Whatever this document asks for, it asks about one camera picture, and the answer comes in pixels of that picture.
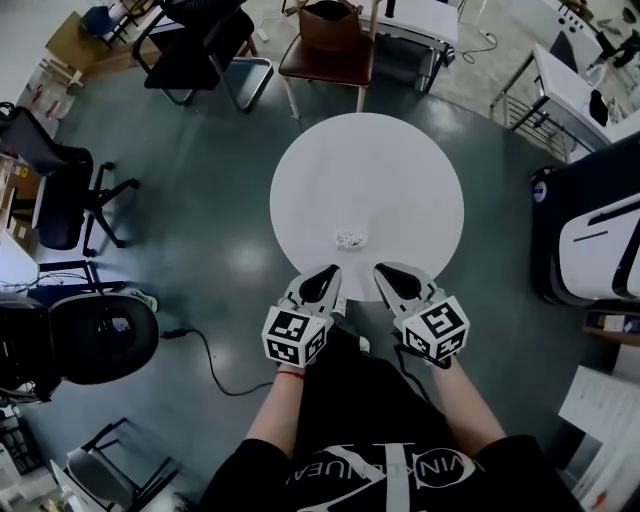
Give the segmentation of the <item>white rectangular table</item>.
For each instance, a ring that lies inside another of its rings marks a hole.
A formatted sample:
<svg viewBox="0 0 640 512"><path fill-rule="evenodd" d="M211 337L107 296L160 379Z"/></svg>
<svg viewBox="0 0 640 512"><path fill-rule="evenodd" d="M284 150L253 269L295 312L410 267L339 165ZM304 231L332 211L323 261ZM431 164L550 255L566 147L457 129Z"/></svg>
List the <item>white rectangular table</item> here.
<svg viewBox="0 0 640 512"><path fill-rule="evenodd" d="M396 0L394 16L385 16L386 0L379 4L375 32L426 48L430 60L419 69L414 87L429 93L435 79L458 44L458 11L440 0Z"/></svg>

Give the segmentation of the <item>white bag red print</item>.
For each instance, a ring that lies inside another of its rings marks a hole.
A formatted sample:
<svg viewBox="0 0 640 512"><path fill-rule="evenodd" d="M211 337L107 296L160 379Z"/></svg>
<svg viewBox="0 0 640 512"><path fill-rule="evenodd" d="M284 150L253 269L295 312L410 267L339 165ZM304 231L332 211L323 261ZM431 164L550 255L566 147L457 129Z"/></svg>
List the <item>white bag red print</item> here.
<svg viewBox="0 0 640 512"><path fill-rule="evenodd" d="M40 82L33 91L29 109L41 118L61 120L68 114L74 101L75 97L64 86Z"/></svg>

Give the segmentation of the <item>person's black printed t-shirt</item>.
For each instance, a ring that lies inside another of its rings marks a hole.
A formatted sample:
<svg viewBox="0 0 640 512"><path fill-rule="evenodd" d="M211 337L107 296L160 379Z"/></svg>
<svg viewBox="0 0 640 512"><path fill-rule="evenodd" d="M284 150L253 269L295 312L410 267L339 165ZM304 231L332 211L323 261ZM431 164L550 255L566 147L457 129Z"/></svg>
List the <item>person's black printed t-shirt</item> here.
<svg viewBox="0 0 640 512"><path fill-rule="evenodd" d="M245 440L213 477L199 512L584 512L530 436L470 457L421 443L325 447L291 461Z"/></svg>

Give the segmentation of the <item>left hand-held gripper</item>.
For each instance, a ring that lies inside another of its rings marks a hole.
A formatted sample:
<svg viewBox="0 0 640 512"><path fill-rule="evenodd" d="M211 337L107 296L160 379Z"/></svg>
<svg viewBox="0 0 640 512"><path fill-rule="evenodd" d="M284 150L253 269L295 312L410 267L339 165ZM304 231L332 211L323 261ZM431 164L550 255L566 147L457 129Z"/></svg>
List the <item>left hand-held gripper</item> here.
<svg viewBox="0 0 640 512"><path fill-rule="evenodd" d="M335 264L294 278L285 297L268 312L261 333L265 356L297 368L310 364L327 344L341 283L342 271Z"/></svg>

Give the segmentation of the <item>black round padded shell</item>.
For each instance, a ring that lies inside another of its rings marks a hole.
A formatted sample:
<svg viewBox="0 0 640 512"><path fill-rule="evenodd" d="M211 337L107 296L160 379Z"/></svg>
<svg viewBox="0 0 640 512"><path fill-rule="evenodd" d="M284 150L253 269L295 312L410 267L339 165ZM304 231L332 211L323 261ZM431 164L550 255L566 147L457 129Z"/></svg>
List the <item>black round padded shell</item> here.
<svg viewBox="0 0 640 512"><path fill-rule="evenodd" d="M78 385L128 376L153 357L159 344L155 313L126 294L84 294L49 310L56 371Z"/></svg>

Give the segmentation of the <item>wooden shelf board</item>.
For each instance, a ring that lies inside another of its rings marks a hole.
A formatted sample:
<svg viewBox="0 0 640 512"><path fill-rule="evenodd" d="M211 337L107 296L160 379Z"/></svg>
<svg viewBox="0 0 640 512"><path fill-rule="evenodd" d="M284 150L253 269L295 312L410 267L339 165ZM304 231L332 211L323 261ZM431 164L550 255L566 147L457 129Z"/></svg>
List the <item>wooden shelf board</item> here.
<svg viewBox="0 0 640 512"><path fill-rule="evenodd" d="M607 341L640 347L640 313L589 310L583 331Z"/></svg>

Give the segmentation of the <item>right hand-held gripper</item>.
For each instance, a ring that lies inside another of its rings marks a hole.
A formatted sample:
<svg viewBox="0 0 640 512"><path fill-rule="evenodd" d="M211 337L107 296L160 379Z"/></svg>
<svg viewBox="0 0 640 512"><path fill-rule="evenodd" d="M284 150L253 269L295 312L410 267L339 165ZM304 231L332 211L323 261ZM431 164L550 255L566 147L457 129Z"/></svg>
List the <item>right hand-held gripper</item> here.
<svg viewBox="0 0 640 512"><path fill-rule="evenodd" d="M448 361L465 345L470 321L453 295L435 288L422 269L384 262L373 269L383 302L401 318L401 343L425 361Z"/></svg>

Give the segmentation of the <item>person's left forearm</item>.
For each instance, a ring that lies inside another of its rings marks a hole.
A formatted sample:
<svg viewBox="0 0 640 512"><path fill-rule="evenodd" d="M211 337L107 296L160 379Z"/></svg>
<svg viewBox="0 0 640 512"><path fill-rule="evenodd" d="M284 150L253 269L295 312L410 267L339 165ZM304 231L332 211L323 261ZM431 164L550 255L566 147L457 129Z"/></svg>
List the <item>person's left forearm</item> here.
<svg viewBox="0 0 640 512"><path fill-rule="evenodd" d="M278 369L246 439L269 443L289 459L293 458L304 379L304 371L300 368L282 365Z"/></svg>

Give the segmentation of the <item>black keyboard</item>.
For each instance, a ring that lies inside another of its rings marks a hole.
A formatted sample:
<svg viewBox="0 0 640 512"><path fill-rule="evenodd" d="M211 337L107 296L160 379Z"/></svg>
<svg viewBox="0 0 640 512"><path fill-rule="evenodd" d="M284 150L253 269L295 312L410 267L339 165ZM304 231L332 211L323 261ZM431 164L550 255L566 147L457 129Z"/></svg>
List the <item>black keyboard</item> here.
<svg viewBox="0 0 640 512"><path fill-rule="evenodd" d="M43 459L27 422L16 416L0 419L0 443L21 476L43 466Z"/></svg>

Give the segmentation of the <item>person's right forearm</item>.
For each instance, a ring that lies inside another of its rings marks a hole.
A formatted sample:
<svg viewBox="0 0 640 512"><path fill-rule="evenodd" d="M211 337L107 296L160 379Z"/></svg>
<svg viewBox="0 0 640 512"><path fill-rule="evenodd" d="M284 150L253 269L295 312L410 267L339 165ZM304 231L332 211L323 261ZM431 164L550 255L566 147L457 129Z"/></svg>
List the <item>person's right forearm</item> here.
<svg viewBox="0 0 640 512"><path fill-rule="evenodd" d="M464 453L474 457L506 437L497 418L455 358L447 369L432 366L431 374L446 422Z"/></svg>

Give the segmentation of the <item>wooden chair brown seat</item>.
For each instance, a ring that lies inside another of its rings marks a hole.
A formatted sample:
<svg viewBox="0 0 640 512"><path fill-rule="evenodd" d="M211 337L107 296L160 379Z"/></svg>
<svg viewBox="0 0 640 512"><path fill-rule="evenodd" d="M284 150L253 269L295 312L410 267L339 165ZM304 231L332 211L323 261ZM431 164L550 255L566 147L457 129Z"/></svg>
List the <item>wooden chair brown seat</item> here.
<svg viewBox="0 0 640 512"><path fill-rule="evenodd" d="M298 19L298 10L306 2L312 4L317 0L294 0L294 5L284 11L284 14ZM354 87L358 90L356 111L364 111L367 89L371 83L375 39L376 21L381 0L371 0L370 24L367 31L362 29L360 43L346 52L326 52L310 48L305 45L299 34L287 48L280 64L278 73L284 81L293 117L298 120L300 112L294 96L292 81L294 79L308 82L321 81Z"/></svg>

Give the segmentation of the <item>blue chair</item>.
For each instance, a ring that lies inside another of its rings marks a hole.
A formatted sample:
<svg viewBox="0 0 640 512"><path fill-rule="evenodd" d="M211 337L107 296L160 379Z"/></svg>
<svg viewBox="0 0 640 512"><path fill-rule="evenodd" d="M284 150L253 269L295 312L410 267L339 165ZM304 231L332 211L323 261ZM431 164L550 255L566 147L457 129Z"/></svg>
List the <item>blue chair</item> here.
<svg viewBox="0 0 640 512"><path fill-rule="evenodd" d="M88 35L111 48L113 39L120 37L124 19L124 15L112 16L107 6L94 6L80 18L80 26Z"/></svg>

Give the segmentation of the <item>black mesh cantilever chair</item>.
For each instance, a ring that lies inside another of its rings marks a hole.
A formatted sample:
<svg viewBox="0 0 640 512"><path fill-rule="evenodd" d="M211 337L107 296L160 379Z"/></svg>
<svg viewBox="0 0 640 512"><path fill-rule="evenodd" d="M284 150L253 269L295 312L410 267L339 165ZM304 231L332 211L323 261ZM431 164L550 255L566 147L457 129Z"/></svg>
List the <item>black mesh cantilever chair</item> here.
<svg viewBox="0 0 640 512"><path fill-rule="evenodd" d="M159 0L160 12L132 47L132 57L146 73L144 86L159 90L176 106L188 106L199 91L221 87L236 110L251 111L274 74L272 61L258 55L255 26L242 5L246 0ZM143 42L168 19L174 27L160 32L160 56L149 64Z"/></svg>

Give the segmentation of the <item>black wheeled office chair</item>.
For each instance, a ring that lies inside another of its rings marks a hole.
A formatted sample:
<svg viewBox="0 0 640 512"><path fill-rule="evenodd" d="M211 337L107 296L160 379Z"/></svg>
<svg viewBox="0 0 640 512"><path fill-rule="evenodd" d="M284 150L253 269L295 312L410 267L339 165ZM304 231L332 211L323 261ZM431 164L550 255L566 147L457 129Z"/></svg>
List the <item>black wheeled office chair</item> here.
<svg viewBox="0 0 640 512"><path fill-rule="evenodd" d="M42 246L68 251L82 242L83 255L92 258L97 255L89 247L95 223L116 247L127 246L108 224L103 207L126 189L139 188L138 180L128 179L104 189L102 179L106 171L115 168L113 162L95 169L88 150L55 142L27 108L10 102L0 102L0 142L41 178L37 196L13 198L11 212L32 223Z"/></svg>

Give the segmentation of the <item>black pouch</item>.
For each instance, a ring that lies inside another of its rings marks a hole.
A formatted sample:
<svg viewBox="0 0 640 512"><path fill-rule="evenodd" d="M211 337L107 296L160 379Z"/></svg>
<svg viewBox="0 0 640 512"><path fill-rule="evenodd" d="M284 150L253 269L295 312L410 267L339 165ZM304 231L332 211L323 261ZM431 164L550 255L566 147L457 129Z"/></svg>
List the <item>black pouch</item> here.
<svg viewBox="0 0 640 512"><path fill-rule="evenodd" d="M600 126L607 126L609 120L608 107L603 101L601 92L597 89L591 91L589 114Z"/></svg>

